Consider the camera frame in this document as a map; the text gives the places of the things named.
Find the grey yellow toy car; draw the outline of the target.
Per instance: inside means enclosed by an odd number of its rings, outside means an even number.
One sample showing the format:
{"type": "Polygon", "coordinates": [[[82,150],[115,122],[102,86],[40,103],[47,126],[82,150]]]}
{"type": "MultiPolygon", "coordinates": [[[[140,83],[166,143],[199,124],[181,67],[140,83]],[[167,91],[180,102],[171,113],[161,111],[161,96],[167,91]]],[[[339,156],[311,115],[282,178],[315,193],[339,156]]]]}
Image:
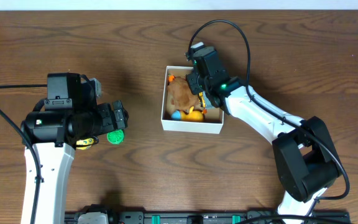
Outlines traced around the grey yellow toy car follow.
{"type": "Polygon", "coordinates": [[[198,93],[198,98],[199,98],[199,101],[200,101],[200,106],[203,109],[203,113],[206,113],[210,109],[215,109],[215,107],[209,101],[209,99],[206,96],[206,93],[204,91],[201,92],[201,93],[198,93]]]}

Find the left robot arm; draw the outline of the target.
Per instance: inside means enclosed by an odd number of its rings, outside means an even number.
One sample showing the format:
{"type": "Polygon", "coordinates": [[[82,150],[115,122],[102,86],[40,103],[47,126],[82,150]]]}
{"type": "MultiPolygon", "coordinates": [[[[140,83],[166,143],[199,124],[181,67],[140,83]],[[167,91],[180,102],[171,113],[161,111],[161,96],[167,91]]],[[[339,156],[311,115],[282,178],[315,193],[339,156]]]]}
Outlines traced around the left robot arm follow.
{"type": "Polygon", "coordinates": [[[40,100],[22,122],[26,181],[21,223],[63,223],[67,183],[76,150],[99,143],[99,136],[127,128],[122,101],[97,104],[69,99],[40,100]]]}

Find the white cardboard box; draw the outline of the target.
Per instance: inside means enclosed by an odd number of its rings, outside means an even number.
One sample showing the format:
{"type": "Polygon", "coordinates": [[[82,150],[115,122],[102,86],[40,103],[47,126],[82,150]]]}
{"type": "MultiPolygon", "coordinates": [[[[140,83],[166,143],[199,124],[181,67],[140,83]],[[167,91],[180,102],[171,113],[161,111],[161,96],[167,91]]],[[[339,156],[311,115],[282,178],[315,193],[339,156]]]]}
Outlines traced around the white cardboard box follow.
{"type": "Polygon", "coordinates": [[[191,67],[167,66],[163,88],[162,109],[160,120],[164,131],[181,131],[190,133],[219,134],[224,124],[224,113],[218,108],[207,109],[203,122],[175,121],[171,119],[173,112],[168,95],[168,76],[185,77],[192,71],[191,67]]]}

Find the orange rubber duck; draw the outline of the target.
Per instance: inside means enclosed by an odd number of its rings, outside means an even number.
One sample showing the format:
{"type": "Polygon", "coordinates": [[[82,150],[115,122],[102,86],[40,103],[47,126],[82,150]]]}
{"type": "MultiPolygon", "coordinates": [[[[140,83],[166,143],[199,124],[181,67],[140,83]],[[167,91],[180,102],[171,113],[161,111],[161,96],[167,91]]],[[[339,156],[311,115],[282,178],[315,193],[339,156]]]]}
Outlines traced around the orange rubber duck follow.
{"type": "Polygon", "coordinates": [[[194,110],[192,106],[187,113],[181,110],[174,111],[171,119],[175,121],[203,122],[204,114],[201,111],[194,110]]]}

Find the brown plush teddy bear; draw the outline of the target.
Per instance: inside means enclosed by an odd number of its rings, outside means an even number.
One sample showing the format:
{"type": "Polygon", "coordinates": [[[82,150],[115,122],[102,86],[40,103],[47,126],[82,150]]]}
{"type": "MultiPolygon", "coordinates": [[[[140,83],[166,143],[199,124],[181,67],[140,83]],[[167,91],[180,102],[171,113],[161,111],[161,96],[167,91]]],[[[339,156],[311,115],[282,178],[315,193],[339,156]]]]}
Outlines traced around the brown plush teddy bear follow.
{"type": "Polygon", "coordinates": [[[176,110],[188,111],[192,106],[195,110],[203,109],[198,96],[191,93],[188,83],[183,77],[168,76],[167,96],[167,111],[170,114],[176,110]]]}

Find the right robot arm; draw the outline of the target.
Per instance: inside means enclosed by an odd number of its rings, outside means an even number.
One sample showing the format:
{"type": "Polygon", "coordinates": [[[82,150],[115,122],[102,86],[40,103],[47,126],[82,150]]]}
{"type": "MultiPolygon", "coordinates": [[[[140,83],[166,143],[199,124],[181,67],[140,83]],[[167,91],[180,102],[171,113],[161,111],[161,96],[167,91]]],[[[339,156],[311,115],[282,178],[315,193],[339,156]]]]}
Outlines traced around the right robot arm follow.
{"type": "Polygon", "coordinates": [[[346,171],[324,121],[303,119],[263,99],[254,89],[225,71],[191,72],[186,80],[192,94],[203,94],[210,105],[242,120],[273,148],[278,178],[285,194],[277,208],[284,223],[312,222],[314,206],[346,171]]]}

